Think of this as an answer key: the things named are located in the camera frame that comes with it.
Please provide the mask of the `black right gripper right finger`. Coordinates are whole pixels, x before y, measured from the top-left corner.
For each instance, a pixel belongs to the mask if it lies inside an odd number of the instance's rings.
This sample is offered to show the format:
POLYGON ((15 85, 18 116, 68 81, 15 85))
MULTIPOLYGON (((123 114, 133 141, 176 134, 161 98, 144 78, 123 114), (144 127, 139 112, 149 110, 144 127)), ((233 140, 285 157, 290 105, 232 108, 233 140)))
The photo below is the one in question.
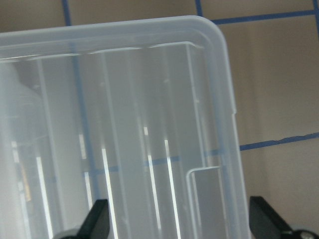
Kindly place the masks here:
POLYGON ((299 235, 261 196, 249 199, 249 228, 256 239, 298 239, 299 235))

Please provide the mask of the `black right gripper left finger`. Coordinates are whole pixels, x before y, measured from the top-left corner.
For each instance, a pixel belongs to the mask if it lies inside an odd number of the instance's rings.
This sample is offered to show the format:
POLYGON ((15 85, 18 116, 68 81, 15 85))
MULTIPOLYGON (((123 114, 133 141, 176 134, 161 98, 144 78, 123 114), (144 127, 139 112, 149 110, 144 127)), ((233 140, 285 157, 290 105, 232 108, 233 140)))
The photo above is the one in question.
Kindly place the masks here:
POLYGON ((110 233, 109 202, 96 200, 78 230, 67 230, 56 235, 57 239, 107 239, 110 233))

